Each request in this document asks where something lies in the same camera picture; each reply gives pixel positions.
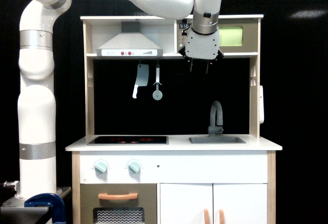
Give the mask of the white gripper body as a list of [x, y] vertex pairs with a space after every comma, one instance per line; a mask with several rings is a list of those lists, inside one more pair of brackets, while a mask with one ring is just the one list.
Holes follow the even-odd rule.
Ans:
[[219, 41], [219, 28], [210, 35], [200, 35], [194, 32], [193, 29], [188, 29], [185, 45], [178, 52], [184, 58], [221, 59], [224, 54], [219, 48]]

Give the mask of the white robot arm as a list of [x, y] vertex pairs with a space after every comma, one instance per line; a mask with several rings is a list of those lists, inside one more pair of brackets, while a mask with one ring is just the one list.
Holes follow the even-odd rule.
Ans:
[[[161, 18], [183, 19], [192, 15], [186, 55], [208, 60], [218, 55], [221, 0], [129, 1], [142, 11]], [[55, 21], [71, 3], [72, 0], [32, 0], [20, 18], [17, 112], [20, 196], [24, 199], [57, 190], [52, 36]]]

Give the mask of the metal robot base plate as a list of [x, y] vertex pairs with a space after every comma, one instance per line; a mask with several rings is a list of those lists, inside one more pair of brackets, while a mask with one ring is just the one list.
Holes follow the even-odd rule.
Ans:
[[9, 198], [1, 205], [2, 211], [38, 211], [51, 209], [64, 212], [64, 198], [71, 193], [71, 187], [57, 187], [55, 193], [41, 193], [31, 198], [24, 198], [20, 193]]

